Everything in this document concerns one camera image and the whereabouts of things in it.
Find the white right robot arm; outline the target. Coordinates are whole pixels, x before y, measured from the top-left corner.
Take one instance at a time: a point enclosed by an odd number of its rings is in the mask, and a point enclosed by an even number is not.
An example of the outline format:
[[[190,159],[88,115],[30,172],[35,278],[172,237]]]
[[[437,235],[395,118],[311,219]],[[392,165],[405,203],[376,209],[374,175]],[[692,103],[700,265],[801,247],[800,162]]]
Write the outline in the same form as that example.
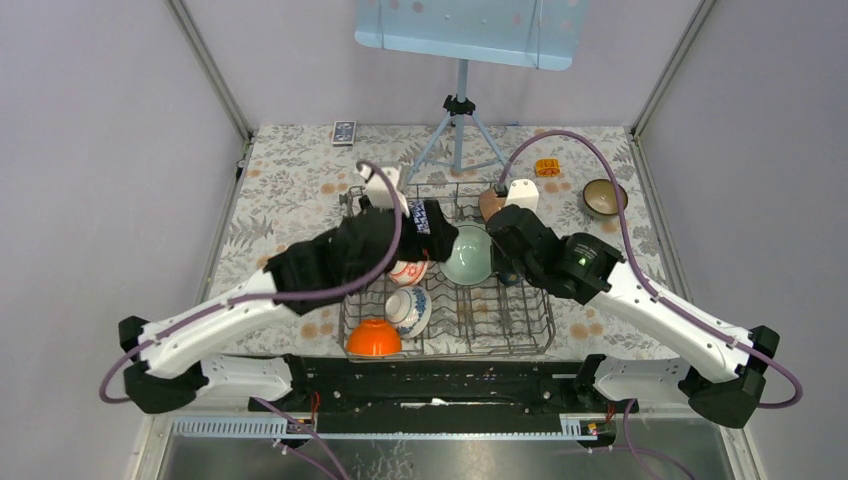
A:
[[[506,206],[485,228],[496,258],[530,285],[611,313],[675,352],[665,360],[587,356],[573,386],[583,410],[631,399],[686,404],[715,424],[740,429],[759,409],[766,361],[780,341],[774,330],[736,327],[660,285],[642,285],[615,247],[588,233],[559,237],[529,209]]]

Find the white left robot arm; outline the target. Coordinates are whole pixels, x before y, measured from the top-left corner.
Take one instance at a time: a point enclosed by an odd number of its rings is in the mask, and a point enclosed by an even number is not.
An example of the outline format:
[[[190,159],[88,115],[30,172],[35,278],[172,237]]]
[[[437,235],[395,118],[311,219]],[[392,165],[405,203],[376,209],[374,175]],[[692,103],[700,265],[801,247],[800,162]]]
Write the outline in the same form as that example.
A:
[[[286,358],[221,352],[226,344],[276,322],[341,303],[398,262],[445,261],[458,229],[435,200],[404,211],[368,207],[311,240],[290,245],[246,281],[169,319],[131,316],[119,325],[128,400],[167,413],[201,396],[276,401],[296,411],[309,401],[307,380]]]

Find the pale green checkered bowl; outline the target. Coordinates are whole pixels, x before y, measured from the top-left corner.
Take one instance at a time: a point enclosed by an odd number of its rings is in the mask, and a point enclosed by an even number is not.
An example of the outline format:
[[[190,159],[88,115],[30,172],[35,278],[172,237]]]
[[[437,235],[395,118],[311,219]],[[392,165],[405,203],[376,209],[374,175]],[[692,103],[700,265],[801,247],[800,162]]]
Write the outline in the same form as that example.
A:
[[[440,266],[441,272],[456,285],[478,285],[493,273],[491,237],[479,223],[460,222],[456,228],[458,236],[450,257]]]

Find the dark brown patterned bowl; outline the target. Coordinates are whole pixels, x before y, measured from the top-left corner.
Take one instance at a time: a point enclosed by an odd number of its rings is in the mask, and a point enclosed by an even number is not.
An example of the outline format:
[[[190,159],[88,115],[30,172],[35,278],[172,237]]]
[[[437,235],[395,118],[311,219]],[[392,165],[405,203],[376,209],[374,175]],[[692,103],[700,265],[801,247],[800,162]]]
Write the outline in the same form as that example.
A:
[[[581,200],[583,209],[593,218],[606,220],[618,216],[618,197],[608,179],[589,181],[581,192]]]

